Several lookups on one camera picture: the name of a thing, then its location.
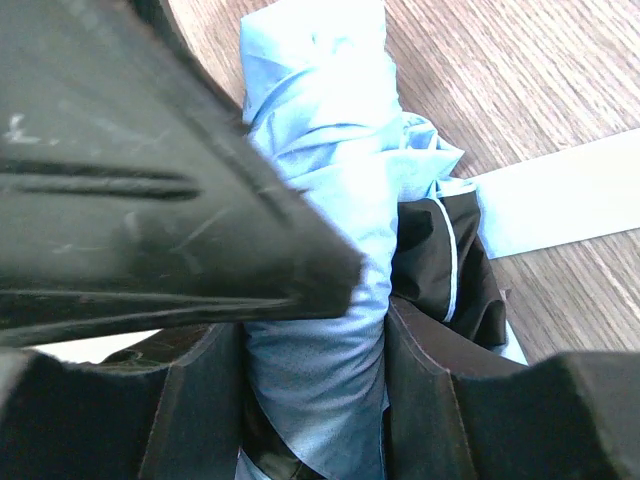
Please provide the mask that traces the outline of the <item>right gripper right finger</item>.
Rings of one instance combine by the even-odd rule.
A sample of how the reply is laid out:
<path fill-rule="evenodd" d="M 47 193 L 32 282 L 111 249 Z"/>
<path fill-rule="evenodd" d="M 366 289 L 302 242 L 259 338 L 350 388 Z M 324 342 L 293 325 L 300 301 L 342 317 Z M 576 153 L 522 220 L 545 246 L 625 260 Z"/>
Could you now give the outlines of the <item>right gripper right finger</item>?
<path fill-rule="evenodd" d="M 394 479 L 635 479 L 639 357 L 524 366 L 396 299 L 386 319 Z"/>

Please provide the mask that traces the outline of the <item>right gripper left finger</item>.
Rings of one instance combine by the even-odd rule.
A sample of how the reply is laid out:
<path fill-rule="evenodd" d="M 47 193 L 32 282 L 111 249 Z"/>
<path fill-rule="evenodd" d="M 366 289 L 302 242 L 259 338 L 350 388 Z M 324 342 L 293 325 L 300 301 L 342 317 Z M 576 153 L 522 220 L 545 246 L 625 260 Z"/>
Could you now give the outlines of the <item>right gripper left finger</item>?
<path fill-rule="evenodd" d="M 230 479 L 241 438 L 240 329 L 161 331 L 100 364 L 1 352 L 5 479 Z"/>

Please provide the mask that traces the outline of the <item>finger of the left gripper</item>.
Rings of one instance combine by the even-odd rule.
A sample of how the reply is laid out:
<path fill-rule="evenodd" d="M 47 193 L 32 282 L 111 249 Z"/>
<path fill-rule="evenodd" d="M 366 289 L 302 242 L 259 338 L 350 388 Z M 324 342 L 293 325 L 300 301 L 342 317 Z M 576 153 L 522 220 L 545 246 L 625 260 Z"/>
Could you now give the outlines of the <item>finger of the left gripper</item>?
<path fill-rule="evenodd" d="M 360 273 L 167 2 L 2 3 L 3 345 L 336 318 Z"/>

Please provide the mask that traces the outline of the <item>light blue folding umbrella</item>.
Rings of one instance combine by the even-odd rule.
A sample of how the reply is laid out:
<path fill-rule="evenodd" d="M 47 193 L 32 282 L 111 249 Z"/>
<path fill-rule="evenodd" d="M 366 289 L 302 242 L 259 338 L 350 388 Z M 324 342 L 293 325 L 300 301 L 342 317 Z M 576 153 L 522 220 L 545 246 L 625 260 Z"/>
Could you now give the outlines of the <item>light blue folding umbrella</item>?
<path fill-rule="evenodd" d="M 461 151 L 401 108 L 385 40 L 379 1 L 280 1 L 241 22 L 249 140 L 364 270 L 340 318 L 246 325 L 240 479 L 394 479 L 391 303 L 520 364 L 492 260 L 639 223 L 637 131 L 457 179 Z"/>

